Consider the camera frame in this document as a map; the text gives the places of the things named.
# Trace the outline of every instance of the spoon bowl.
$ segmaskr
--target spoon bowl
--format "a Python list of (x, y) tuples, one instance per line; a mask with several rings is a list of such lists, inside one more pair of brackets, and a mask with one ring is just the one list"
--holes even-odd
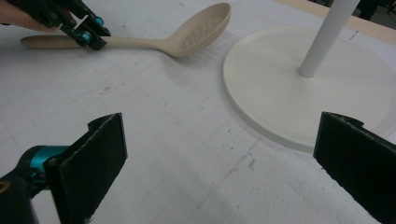
[[(227, 27), (231, 6), (218, 3), (207, 7), (185, 21), (172, 35), (165, 39), (102, 36), (108, 47), (157, 49), (174, 57), (194, 54), (211, 44)], [(67, 35), (33, 35), (21, 39), (30, 49), (76, 49), (81, 48)]]

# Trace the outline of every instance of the white round base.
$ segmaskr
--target white round base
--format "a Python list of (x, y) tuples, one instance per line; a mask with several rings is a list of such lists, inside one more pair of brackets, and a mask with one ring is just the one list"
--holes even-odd
[(396, 75), (373, 53), (338, 38), (314, 77), (298, 69), (318, 30), (279, 27), (238, 41), (224, 63), (226, 95), (250, 126), (312, 153), (322, 111), (364, 122), (381, 137), (396, 129)]

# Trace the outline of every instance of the robotic hand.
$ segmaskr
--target robotic hand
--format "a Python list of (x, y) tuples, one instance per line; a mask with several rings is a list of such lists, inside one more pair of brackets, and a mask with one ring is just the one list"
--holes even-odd
[(85, 224), (127, 158), (121, 114), (88, 124), (70, 147), (28, 149), (0, 178), (0, 223), (37, 224), (31, 199), (49, 189), (62, 224)]
[[(43, 23), (47, 27), (60, 27), (60, 29), (82, 46), (89, 46), (91, 49), (99, 50), (106, 41), (101, 36), (111, 36), (105, 28), (104, 22), (97, 17), (80, 0), (7, 0), (10, 4), (19, 7), (35, 20)], [(77, 22), (73, 19), (85, 20), (76, 28)]]

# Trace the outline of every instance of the spoon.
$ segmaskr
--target spoon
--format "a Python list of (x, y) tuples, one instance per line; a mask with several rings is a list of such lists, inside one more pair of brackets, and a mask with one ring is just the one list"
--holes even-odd
[[(174, 57), (192, 55), (212, 43), (226, 28), (231, 17), (231, 6), (218, 3), (207, 7), (184, 22), (165, 39), (101, 36), (109, 47), (157, 49)], [(21, 39), (30, 49), (81, 48), (67, 35), (33, 35)]]

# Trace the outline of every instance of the white surface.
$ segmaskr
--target white surface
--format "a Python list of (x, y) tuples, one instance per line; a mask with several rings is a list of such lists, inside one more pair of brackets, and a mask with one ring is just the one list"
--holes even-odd
[[(113, 35), (161, 38), (219, 1), (84, 2)], [(19, 39), (37, 33), (0, 27), (1, 175), (29, 147), (72, 144), (89, 121), (122, 112), (129, 159), (92, 223), (375, 223), (312, 155), (249, 128), (221, 87), (237, 40), (269, 27), (318, 28), (321, 19), (271, 0), (229, 2), (225, 33), (179, 60), (154, 50), (24, 49)], [(394, 46), (354, 39), (396, 71)], [(49, 192), (33, 203), (40, 223), (59, 223)]]
[(298, 69), (303, 77), (313, 77), (360, 0), (335, 0)]
[(363, 46), (340, 37), (315, 77), (300, 76), (317, 32), (277, 27), (238, 41), (224, 62), (232, 106), (264, 136), (309, 153), (322, 111), (359, 119), (367, 130), (388, 137), (396, 129), (396, 74)]

